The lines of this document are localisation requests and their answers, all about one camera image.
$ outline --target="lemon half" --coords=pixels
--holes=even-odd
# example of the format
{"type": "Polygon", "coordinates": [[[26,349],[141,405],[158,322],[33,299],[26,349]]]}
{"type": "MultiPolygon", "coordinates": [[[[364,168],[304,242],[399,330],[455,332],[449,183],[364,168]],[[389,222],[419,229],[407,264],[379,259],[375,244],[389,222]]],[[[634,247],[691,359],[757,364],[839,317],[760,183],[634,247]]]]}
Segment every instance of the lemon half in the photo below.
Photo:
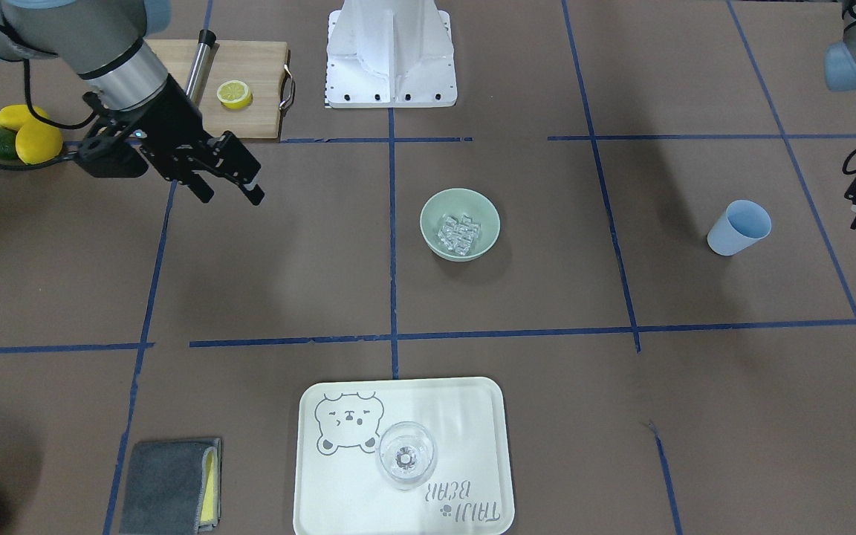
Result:
{"type": "Polygon", "coordinates": [[[217,98],[220,103],[230,109],[240,109],[253,102],[253,94],[249,85],[240,80],[229,80],[217,88],[217,98]]]}

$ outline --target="yellow lemon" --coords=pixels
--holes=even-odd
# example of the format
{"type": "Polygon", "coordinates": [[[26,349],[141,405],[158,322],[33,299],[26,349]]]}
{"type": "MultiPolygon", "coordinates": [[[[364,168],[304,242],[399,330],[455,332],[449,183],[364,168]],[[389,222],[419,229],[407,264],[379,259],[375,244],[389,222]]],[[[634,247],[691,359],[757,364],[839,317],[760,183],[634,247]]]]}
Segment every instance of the yellow lemon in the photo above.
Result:
{"type": "Polygon", "coordinates": [[[62,151],[62,132],[41,121],[28,121],[15,136],[15,152],[28,165],[48,162],[62,151]]]}
{"type": "MultiPolygon", "coordinates": [[[[45,119],[51,119],[51,117],[48,117],[48,113],[45,113],[44,109],[41,109],[38,106],[35,106],[35,112],[45,119]]],[[[2,126],[3,129],[9,129],[10,131],[17,132],[22,126],[32,119],[33,116],[31,116],[31,113],[28,113],[28,106],[24,104],[13,104],[0,109],[0,126],[2,126]]]]}
{"type": "Polygon", "coordinates": [[[217,98],[228,109],[240,109],[253,102],[253,94],[249,85],[240,80],[231,80],[220,84],[217,88],[217,98]]]}

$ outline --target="bear drawing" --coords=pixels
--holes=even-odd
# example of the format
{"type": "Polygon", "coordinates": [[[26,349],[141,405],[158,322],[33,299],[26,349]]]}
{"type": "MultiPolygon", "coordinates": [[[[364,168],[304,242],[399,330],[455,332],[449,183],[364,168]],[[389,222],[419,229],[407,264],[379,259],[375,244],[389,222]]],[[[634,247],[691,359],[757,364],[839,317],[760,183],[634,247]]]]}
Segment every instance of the bear drawing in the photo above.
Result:
{"type": "Polygon", "coordinates": [[[375,393],[328,394],[316,405],[316,421],[320,436],[316,448],[323,455],[332,455],[340,447],[359,447],[374,453],[378,446],[378,422],[385,409],[375,393]]]}

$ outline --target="light blue cup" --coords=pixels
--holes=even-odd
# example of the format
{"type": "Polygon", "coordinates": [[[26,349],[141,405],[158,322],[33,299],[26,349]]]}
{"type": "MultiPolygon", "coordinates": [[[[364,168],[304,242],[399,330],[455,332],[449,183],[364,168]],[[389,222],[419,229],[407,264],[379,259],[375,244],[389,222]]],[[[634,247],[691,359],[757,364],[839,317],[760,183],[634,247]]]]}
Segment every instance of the light blue cup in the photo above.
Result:
{"type": "Polygon", "coordinates": [[[500,235],[500,215],[497,209],[484,195],[472,189],[454,187],[435,193],[421,209],[421,236],[435,254],[452,262],[466,262],[485,254],[500,235]],[[446,250],[438,239],[441,218],[449,215],[461,219],[463,214],[471,216],[473,222],[480,224],[480,233],[471,251],[459,256],[446,250]]]}
{"type": "Polygon", "coordinates": [[[771,233],[771,217],[757,203],[738,200],[727,209],[709,231],[709,247],[717,254],[731,256],[771,233]]]}

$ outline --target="mint green bowl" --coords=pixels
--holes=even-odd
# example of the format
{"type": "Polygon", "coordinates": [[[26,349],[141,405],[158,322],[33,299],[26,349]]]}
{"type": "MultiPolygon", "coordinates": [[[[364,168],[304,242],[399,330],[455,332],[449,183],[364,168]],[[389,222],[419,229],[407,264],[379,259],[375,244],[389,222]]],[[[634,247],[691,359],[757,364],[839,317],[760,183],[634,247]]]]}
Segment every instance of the mint green bowl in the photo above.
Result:
{"type": "Polygon", "coordinates": [[[421,209],[421,236],[435,254],[452,262],[466,262],[485,254],[500,235],[500,215],[497,209],[484,195],[472,189],[453,187],[444,192],[435,193],[421,209]],[[441,218],[449,215],[461,219],[463,214],[471,216],[473,222],[480,224],[478,241],[471,247],[467,256],[449,253],[438,239],[441,218]]]}

